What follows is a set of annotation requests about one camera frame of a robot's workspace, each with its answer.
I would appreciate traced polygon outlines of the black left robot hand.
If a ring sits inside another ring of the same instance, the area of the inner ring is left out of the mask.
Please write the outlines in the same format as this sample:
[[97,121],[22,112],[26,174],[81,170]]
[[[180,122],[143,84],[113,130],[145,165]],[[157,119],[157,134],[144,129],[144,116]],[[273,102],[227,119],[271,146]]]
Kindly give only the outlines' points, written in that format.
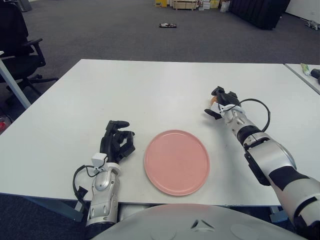
[[106,154],[107,162],[119,164],[135,151],[135,133],[121,130],[129,127],[130,123],[121,120],[110,120],[106,126],[105,134],[100,142],[100,153]]

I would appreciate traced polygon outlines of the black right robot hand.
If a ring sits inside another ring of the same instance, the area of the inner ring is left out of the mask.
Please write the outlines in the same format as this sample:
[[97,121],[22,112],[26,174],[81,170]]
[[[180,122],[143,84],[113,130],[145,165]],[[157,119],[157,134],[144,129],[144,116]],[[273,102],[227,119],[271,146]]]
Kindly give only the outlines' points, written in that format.
[[236,93],[225,92],[224,88],[218,86],[211,92],[211,95],[210,107],[205,109],[204,112],[214,117],[215,120],[227,117],[231,110],[240,110],[243,113]]

